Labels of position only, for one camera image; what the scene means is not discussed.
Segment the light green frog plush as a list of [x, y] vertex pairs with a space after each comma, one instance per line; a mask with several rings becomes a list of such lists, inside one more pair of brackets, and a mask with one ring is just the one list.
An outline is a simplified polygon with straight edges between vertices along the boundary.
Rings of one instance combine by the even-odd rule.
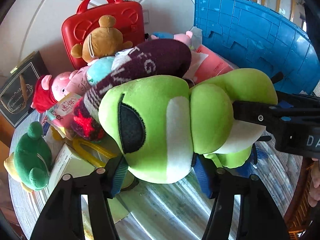
[[266, 127], [235, 120], [235, 101], [276, 105], [278, 98], [271, 79], [252, 68], [194, 87], [179, 77], [155, 75], [108, 90], [98, 116], [135, 177], [171, 184], [189, 174], [194, 154], [218, 167], [244, 165]]

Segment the blue shirt pig plush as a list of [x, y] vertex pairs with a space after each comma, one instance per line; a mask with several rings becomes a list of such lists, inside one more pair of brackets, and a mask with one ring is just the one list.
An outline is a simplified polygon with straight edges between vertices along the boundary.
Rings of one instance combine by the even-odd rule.
[[193, 32], [192, 31], [186, 31], [185, 33], [181, 34], [171, 34], [171, 33], [166, 33], [166, 32], [155, 32], [149, 36], [150, 40], [156, 40], [156, 39], [161, 39], [161, 38], [166, 38], [166, 39], [173, 39], [180, 41], [187, 45], [191, 50], [194, 49], [192, 45], [192, 38], [193, 38]]

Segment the dark green turtle plush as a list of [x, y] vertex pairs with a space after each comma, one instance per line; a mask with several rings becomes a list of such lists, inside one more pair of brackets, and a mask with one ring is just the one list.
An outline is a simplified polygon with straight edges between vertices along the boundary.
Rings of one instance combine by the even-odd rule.
[[5, 159], [4, 167], [11, 178], [31, 193], [47, 187], [52, 163], [52, 152], [43, 138], [42, 125], [35, 121], [21, 136], [14, 152]]

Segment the black gift bag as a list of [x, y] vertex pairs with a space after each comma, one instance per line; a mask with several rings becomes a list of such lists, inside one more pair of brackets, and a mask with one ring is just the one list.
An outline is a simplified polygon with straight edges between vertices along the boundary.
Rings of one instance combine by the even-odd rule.
[[22, 60], [1, 87], [1, 113], [17, 127], [33, 110], [35, 86], [41, 76], [49, 74], [39, 51]]

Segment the brown teddy bear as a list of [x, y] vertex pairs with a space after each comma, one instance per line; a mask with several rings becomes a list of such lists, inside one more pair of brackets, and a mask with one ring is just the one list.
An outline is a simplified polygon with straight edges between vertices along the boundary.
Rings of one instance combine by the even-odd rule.
[[75, 44], [71, 56], [90, 63], [106, 56], [114, 56], [116, 52], [132, 48], [131, 41], [124, 42], [122, 33], [114, 26], [116, 19], [111, 15], [99, 18], [99, 27], [91, 31], [83, 44]]

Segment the blue plastic storage crate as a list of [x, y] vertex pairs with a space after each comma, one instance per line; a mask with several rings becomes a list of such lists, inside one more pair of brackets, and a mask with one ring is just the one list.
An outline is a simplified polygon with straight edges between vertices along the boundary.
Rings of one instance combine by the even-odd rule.
[[319, 60], [300, 27], [249, 0], [195, 0], [194, 25], [204, 46], [239, 68], [269, 77], [281, 72], [276, 90], [311, 94], [319, 82]]

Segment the red dress pig plush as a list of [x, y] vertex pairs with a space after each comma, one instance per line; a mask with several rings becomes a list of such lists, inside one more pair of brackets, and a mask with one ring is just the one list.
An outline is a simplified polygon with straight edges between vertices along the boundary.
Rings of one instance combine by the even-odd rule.
[[73, 72], [61, 73], [56, 77], [40, 77], [35, 85], [31, 108], [44, 113], [69, 93], [83, 96], [91, 88], [87, 80], [88, 70], [89, 66], [86, 66]]

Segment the red toy suitcase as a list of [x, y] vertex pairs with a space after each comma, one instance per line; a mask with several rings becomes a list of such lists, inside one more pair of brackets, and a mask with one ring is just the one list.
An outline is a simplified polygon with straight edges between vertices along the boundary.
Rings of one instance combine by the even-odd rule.
[[83, 0], [61, 27], [68, 57], [80, 69], [144, 42], [143, 8], [127, 0]]

